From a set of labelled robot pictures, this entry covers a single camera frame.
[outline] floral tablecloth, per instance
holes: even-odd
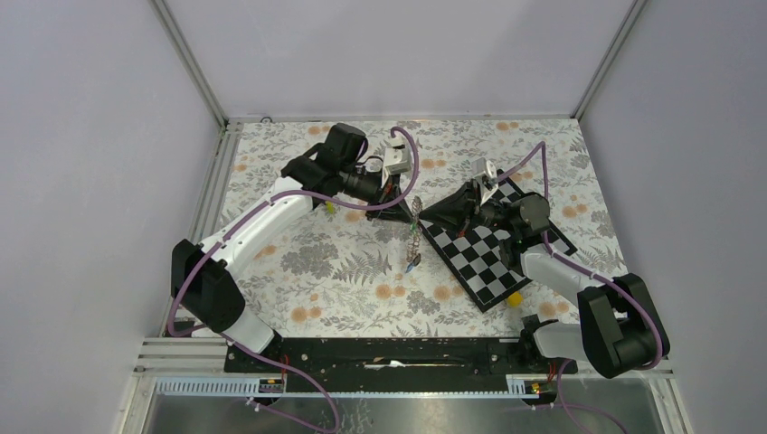
[[[541,140],[548,145],[552,220],[578,247],[576,257],[605,273],[624,270],[578,123],[568,119],[348,122],[369,138],[368,154],[400,138],[406,128],[419,143],[421,174],[411,195],[424,207],[455,192],[469,162],[485,156],[501,169]],[[279,170],[316,142],[332,123],[246,124],[241,133],[221,223],[258,200]],[[543,191],[540,158],[513,180]],[[274,234],[238,285],[252,309],[283,336],[514,336],[521,317],[577,322],[577,310],[551,289],[530,284],[518,307],[501,303],[479,312],[431,246],[421,242],[421,265],[405,274],[407,225],[369,222],[364,212],[324,207]]]

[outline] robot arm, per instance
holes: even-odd
[[[453,195],[423,210],[419,218],[448,231],[462,234],[477,226],[508,231],[510,238],[499,245],[501,262],[520,276],[542,283],[578,307],[580,324],[556,320],[540,323],[537,316],[523,320],[520,341],[524,358],[537,363],[542,358],[563,357],[587,360],[606,378],[651,362],[657,344],[639,311],[608,285],[595,279],[596,271],[572,259],[566,262],[544,235],[550,227],[549,203],[537,193],[527,193],[512,203],[492,199],[495,167],[480,159],[472,164],[472,179]],[[634,274],[613,278],[652,320],[662,343],[668,337],[647,287]]]
[[[282,169],[282,177],[261,199],[226,227],[196,246],[187,240],[176,244],[172,259],[172,296],[176,297],[193,268],[213,250],[189,284],[181,304],[215,333],[225,334],[255,353],[263,351],[276,332],[245,308],[236,281],[271,238],[324,202],[310,195],[288,195],[274,203],[270,198],[303,190],[324,196],[347,193],[371,205],[390,202],[401,194],[400,175],[412,169],[410,155],[404,146],[388,147],[382,169],[368,172],[364,165],[357,163],[366,147],[367,139],[362,131],[344,124],[333,126],[324,143],[291,160]],[[366,215],[368,219],[412,221],[404,201]],[[227,238],[226,234],[234,228],[237,230]]]

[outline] yellow object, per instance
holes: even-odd
[[[508,296],[506,302],[511,307],[517,307],[522,304],[522,300],[522,294],[515,292],[514,294]]]

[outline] white wall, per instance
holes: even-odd
[[[108,432],[216,127],[147,1],[0,6],[0,432]]]
[[[631,0],[172,0],[232,117],[567,114]]]
[[[767,3],[652,2],[582,124],[696,433],[764,431]]]

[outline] black and white checkered board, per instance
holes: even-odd
[[[493,198],[510,202],[521,193],[514,182],[506,179],[498,185]],[[577,251],[575,246],[553,223],[551,228],[549,240],[553,245],[568,256],[573,255]],[[509,237],[506,231],[480,226],[459,238],[429,222],[421,222],[421,231],[482,312],[530,283],[529,278],[522,278],[501,264],[498,244]]]

